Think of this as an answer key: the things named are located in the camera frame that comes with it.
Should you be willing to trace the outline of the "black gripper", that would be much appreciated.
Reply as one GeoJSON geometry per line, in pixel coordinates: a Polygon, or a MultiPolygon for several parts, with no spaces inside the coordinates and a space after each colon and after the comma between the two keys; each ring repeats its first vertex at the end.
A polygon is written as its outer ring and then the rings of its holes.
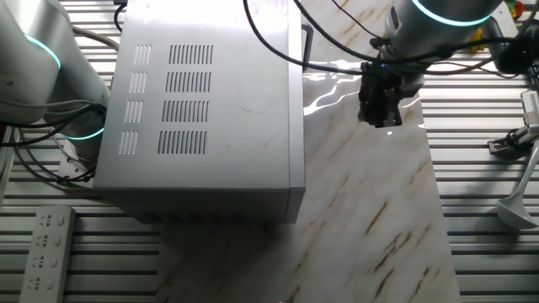
{"type": "Polygon", "coordinates": [[[398,108],[402,99],[402,77],[387,64],[367,63],[361,78],[358,119],[376,128],[401,126],[398,108]]]}

